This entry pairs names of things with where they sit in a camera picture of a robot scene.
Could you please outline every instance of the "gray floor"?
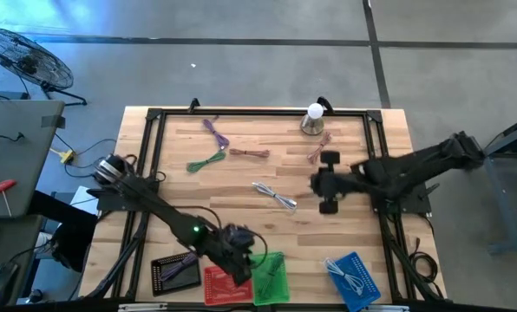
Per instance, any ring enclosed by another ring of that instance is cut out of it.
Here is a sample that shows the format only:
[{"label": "gray floor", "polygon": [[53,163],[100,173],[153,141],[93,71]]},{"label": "gray floor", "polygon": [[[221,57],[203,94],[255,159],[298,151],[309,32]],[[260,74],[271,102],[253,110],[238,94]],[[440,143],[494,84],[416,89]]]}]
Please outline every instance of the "gray floor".
[{"label": "gray floor", "polygon": [[[517,0],[371,0],[371,7],[380,40],[517,42]],[[87,36],[368,39],[359,0],[0,0],[0,27]],[[68,107],[67,128],[59,132],[80,149],[115,137],[127,105],[188,105],[199,97],[208,106],[305,106],[323,95],[337,107],[380,107],[370,48],[43,46],[71,67],[69,91],[90,101]],[[405,109],[416,148],[460,130],[485,145],[517,121],[517,50],[381,54],[391,105]],[[0,69],[0,89],[23,86]],[[42,98],[35,86],[29,90]],[[112,148],[99,146],[82,165]],[[449,297],[517,309],[517,254],[486,251],[504,233],[485,173],[448,172],[435,180],[442,186],[430,199]],[[69,178],[51,154],[38,187],[73,192],[79,184],[92,181]]]}]

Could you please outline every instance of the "wooden table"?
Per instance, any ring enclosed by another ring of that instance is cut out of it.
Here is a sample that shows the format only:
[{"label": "wooden table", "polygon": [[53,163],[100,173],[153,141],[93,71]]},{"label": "wooden table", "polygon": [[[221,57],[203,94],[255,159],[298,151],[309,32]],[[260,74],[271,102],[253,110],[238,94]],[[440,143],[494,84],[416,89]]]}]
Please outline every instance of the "wooden table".
[{"label": "wooden table", "polygon": [[[126,107],[116,153],[127,155],[139,152],[147,109]],[[387,109],[382,112],[389,154],[399,156],[410,153],[412,146],[403,110]],[[269,149],[270,158],[228,155],[225,160],[209,164],[199,172],[188,173],[188,161],[207,159],[218,150],[215,139],[202,126],[203,118],[206,117],[167,117],[159,165],[159,171],[167,175],[166,181],[160,184],[159,194],[162,198],[171,205],[210,207],[220,215],[223,224],[246,224],[261,233],[268,242],[269,250],[283,251],[285,254],[292,303],[341,303],[321,262],[326,257],[337,259],[352,251],[362,258],[382,293],[377,303],[391,301],[380,228],[377,217],[371,211],[369,197],[363,194],[347,196],[340,202],[337,215],[321,215],[318,212],[321,199],[309,187],[309,177],[317,171],[318,164],[310,165],[306,155],[317,148],[321,136],[302,133],[298,126],[300,117],[297,116],[221,116],[214,126],[231,141],[230,147]],[[348,172],[349,164],[367,158],[360,119],[325,117],[324,122],[325,130],[333,135],[332,142],[325,149],[341,152],[341,165],[337,166],[337,171]],[[149,151],[153,151],[156,131],[154,127]],[[147,156],[146,174],[150,159],[151,152]],[[290,214],[277,201],[258,193],[251,183],[259,181],[280,195],[294,198],[298,202],[297,211]],[[215,222],[208,212],[198,213]],[[94,289],[118,257],[126,215],[126,212],[114,212],[96,226],[80,295]],[[404,215],[403,226],[409,250],[414,249],[415,240],[419,237],[420,250],[438,261],[434,238],[426,220]],[[257,253],[263,249],[259,241],[253,247]],[[184,251],[176,243],[168,226],[152,216],[143,253],[136,297],[138,302],[203,302],[201,287],[166,296],[152,295],[150,262]],[[208,258],[200,259],[201,276],[202,269],[210,265],[213,264]],[[130,261],[126,266],[122,294],[128,288],[131,267]],[[400,265],[396,266],[396,272],[400,290],[405,295]],[[442,274],[438,275],[436,282],[445,292]]]}]

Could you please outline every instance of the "black metal frame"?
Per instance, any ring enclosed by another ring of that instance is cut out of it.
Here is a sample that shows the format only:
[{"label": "black metal frame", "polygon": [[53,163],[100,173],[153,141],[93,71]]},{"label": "black metal frame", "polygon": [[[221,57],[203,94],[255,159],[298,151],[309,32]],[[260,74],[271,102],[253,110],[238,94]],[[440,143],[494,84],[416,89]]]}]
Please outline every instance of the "black metal frame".
[{"label": "black metal frame", "polygon": [[[324,116],[333,116],[333,117],[356,117],[361,118],[364,127],[364,136],[367,145],[367,154],[370,159],[376,157],[376,151],[374,148],[374,139],[372,132],[370,130],[370,126],[374,122],[376,125],[376,132],[378,139],[380,141],[380,147],[382,151],[382,155],[387,156],[389,154],[388,146],[386,142],[385,132],[383,130],[383,119],[382,112],[380,110],[340,110],[334,111],[331,107],[330,103],[325,98],[319,98],[317,102],[323,104],[326,107],[326,111]],[[137,160],[136,171],[139,174],[143,173],[143,166],[145,162],[145,158],[147,156],[147,150],[150,141],[150,133],[153,122],[155,120],[159,120],[158,132],[156,134],[156,139],[154,143],[154,152],[153,159],[151,162],[150,168],[150,176],[156,178],[156,173],[158,171],[158,164],[160,159],[160,150],[162,147],[164,130],[166,128],[166,121],[168,115],[269,115],[269,116],[301,116],[306,114],[306,108],[292,108],[292,109],[241,109],[241,108],[214,108],[207,107],[201,108],[199,101],[197,99],[193,99],[192,104],[189,108],[185,107],[173,107],[173,108],[149,108],[147,111],[145,129],[143,132],[143,138],[141,142],[141,150],[139,154],[139,158]],[[382,211],[376,207],[376,201],[372,201],[373,211]],[[125,248],[128,241],[131,238],[131,232],[134,225],[135,219],[135,211],[128,212],[128,218],[126,219],[126,226],[124,228],[123,239],[121,241],[121,251]],[[148,213],[143,212],[141,215],[141,222],[145,226],[145,233],[147,231],[147,222],[148,222]],[[382,226],[382,222],[386,215],[383,213],[378,213],[378,217]],[[405,243],[405,235],[403,232],[401,214],[397,213],[395,216],[395,225],[396,225],[396,236],[400,246],[403,248],[403,251],[407,254],[407,247]],[[144,250],[144,239],[141,241],[141,244],[138,246],[137,251],[134,256],[134,265],[132,268],[132,274],[129,283],[129,289],[126,293],[126,297],[134,300],[135,294],[137,290],[137,284],[139,282],[139,274],[141,270],[141,260],[142,260],[142,252]],[[393,261],[392,250],[388,246],[388,242],[383,237],[383,249],[384,256],[386,258],[386,269],[388,271],[389,276],[389,287],[392,301],[401,300],[402,297],[400,295],[398,285],[397,285],[397,277],[396,277],[396,268]],[[406,271],[403,272],[405,275],[405,281],[407,284],[407,297],[414,298],[415,290],[413,288],[413,284],[410,281],[409,275]],[[122,282],[123,273],[120,274],[120,277],[116,280],[115,285],[113,286],[112,297],[118,297],[120,294],[120,286]],[[180,302],[176,305],[180,307],[202,307],[199,303],[195,302]],[[346,310],[347,308],[343,304],[277,304],[276,309],[328,309],[328,310]]]}]

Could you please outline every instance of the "purple cable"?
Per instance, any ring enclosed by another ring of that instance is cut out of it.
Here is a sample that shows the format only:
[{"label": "purple cable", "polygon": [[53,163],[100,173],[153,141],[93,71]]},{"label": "purple cable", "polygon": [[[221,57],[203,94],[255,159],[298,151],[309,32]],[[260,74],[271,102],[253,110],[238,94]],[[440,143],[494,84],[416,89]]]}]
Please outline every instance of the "purple cable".
[{"label": "purple cable", "polygon": [[210,132],[213,133],[214,137],[218,141],[218,146],[220,146],[220,150],[224,150],[227,146],[230,145],[230,140],[228,140],[224,135],[214,130],[213,123],[210,120],[203,120],[203,125],[205,125],[206,129],[210,130]]},{"label": "purple cable", "polygon": [[168,268],[162,274],[160,274],[160,280],[166,282],[177,276],[182,270],[185,270],[189,265],[197,261],[197,256],[194,253],[190,253],[183,260],[179,261],[172,267]]}]

